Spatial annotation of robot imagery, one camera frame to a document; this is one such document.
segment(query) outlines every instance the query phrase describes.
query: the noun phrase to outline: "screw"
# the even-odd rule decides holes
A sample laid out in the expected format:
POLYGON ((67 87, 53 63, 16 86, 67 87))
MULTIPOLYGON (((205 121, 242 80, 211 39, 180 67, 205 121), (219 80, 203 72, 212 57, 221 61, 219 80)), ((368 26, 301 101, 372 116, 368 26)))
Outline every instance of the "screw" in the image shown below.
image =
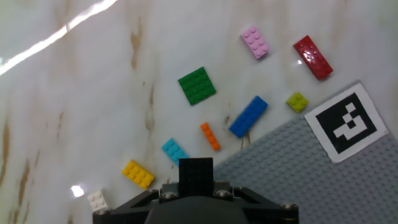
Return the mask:
POLYGON ((147 190, 147 192, 154 193, 154 192, 157 192, 157 189, 147 190))
POLYGON ((216 194, 220 197, 228 197, 231 193, 229 193, 227 190, 218 190, 216 194))
POLYGON ((110 208, 102 208, 102 209, 99 209, 98 211, 95 211, 95 213, 97 213, 98 215, 104 215, 104 214, 109 213, 110 211, 111 211, 110 208))
POLYGON ((293 203, 282 203, 280 206, 286 210, 293 210, 297 208, 297 205, 293 203))
POLYGON ((162 193, 163 198, 166 199, 171 199, 174 198, 176 196, 176 194, 174 192, 166 192, 166 193, 162 193))

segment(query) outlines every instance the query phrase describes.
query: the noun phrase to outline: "red lego brick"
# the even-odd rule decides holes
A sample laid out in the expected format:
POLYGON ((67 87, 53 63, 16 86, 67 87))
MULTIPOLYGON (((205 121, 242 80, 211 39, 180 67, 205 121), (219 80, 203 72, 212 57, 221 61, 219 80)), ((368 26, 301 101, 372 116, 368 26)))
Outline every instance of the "red lego brick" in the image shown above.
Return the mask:
POLYGON ((309 36, 305 36, 293 47, 318 80, 323 80, 333 71, 309 36))

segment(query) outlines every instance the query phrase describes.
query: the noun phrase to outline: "pink lego brick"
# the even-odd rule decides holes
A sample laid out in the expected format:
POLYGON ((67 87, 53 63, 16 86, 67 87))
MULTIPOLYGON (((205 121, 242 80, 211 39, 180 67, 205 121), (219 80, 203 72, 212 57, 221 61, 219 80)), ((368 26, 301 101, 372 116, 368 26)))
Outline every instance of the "pink lego brick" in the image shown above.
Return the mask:
POLYGON ((268 52, 269 47, 255 26, 246 30, 241 37, 256 59, 261 58, 268 52))

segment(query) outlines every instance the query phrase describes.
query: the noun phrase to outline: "gray lego baseplate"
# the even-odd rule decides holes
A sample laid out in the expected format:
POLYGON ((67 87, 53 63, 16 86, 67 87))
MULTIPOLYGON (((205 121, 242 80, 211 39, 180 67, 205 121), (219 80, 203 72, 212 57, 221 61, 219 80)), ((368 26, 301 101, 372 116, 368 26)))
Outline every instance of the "gray lego baseplate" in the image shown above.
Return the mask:
POLYGON ((398 223, 398 143, 388 134, 332 164, 299 116, 215 167, 215 180, 293 202, 300 223, 398 223))

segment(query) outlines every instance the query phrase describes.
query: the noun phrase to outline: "white marble surface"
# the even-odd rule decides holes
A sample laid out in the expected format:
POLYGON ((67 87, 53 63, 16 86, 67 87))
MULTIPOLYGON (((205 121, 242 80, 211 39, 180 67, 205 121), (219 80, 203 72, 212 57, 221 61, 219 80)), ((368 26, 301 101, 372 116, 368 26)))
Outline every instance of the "white marble surface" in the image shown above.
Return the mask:
MULTIPOLYGON (((0 1, 3 67, 94 3, 0 1)), ((359 79, 397 135, 397 21, 395 0, 116 1, 1 75, 0 223, 91 223, 88 194, 117 207, 142 192, 121 174, 129 160, 156 175, 152 188, 178 181, 169 138, 217 164, 296 116, 295 91, 311 107, 359 79), (239 39, 252 24, 271 48, 259 62, 239 39), (325 82, 298 64, 307 34, 335 70, 325 82), (177 80, 201 66, 217 94, 190 106, 177 80), (237 139, 228 126, 255 95, 270 106, 237 139)))

